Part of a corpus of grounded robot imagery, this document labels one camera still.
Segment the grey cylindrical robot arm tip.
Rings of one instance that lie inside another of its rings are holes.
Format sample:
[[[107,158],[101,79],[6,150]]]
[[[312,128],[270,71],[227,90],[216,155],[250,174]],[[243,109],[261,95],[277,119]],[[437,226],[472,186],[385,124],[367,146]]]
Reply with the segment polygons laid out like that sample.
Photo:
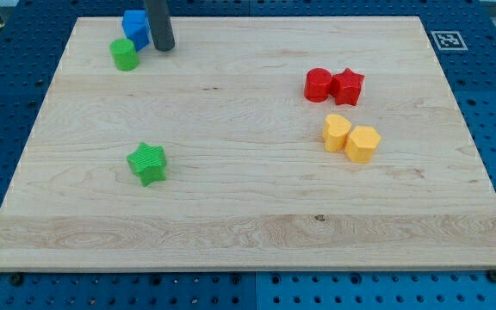
[[[171,51],[175,47],[175,38],[167,1],[144,0],[144,6],[154,47],[160,52]]]

